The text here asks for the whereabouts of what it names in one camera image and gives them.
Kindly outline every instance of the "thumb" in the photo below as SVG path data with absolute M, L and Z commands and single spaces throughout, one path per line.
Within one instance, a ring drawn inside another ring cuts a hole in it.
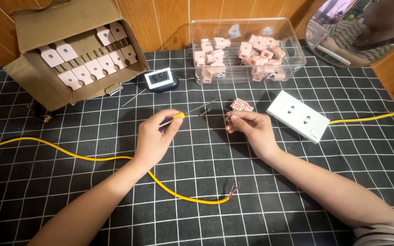
M 230 121 L 232 121 L 233 125 L 238 128 L 239 131 L 243 132 L 244 134 L 252 133 L 254 130 L 247 122 L 236 115 L 232 115 L 230 117 Z
M 171 142 L 172 138 L 176 135 L 179 127 L 182 125 L 183 119 L 182 118 L 175 118 L 170 126 L 168 126 L 167 131 L 164 133 L 163 138 L 167 141 Z

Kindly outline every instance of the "clear plastic container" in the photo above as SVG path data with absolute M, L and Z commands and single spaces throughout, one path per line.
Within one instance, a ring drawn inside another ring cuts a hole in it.
M 223 63 L 226 65 L 226 76 L 223 78 L 214 77 L 211 80 L 212 83 L 254 82 L 251 75 L 254 67 L 271 66 L 244 65 L 238 58 L 237 52 L 241 42 L 247 42 L 252 34 L 280 40 L 279 47 L 285 51 L 285 57 L 281 65 L 274 67 L 282 68 L 285 78 L 280 78 L 279 81 L 287 81 L 299 68 L 306 64 L 305 55 L 290 20 L 287 18 L 193 20 L 190 30 L 193 54 L 195 51 L 201 51 L 201 40 L 204 38 L 208 38 L 212 44 L 216 37 L 229 38 L 231 41 L 231 46 L 223 49 L 225 52 Z M 202 84 L 203 69 L 204 67 L 195 65 L 196 79 L 200 85 Z M 262 81 L 271 81 L 271 79 L 265 77 Z

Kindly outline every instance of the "digital clock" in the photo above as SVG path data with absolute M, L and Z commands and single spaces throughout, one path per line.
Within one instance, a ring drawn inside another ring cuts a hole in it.
M 151 92 L 167 92 L 179 86 L 179 80 L 173 77 L 169 67 L 145 74 L 145 79 Z

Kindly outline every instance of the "striped shirt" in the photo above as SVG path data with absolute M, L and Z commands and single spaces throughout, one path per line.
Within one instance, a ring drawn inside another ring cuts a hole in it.
M 356 46 L 354 41 L 367 30 L 367 27 L 360 22 L 339 21 L 332 25 L 323 25 L 330 32 L 330 37 L 336 42 L 338 47 L 371 62 L 375 62 L 384 57 L 394 46 L 394 38 L 381 41 L 371 45 Z
M 363 226 L 354 233 L 354 246 L 394 246 L 394 227 L 391 226 Z

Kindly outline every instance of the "mirror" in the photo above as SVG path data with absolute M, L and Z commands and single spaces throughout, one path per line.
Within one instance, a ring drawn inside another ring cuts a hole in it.
M 394 47 L 394 0 L 328 0 L 309 20 L 306 41 L 339 67 L 374 63 Z

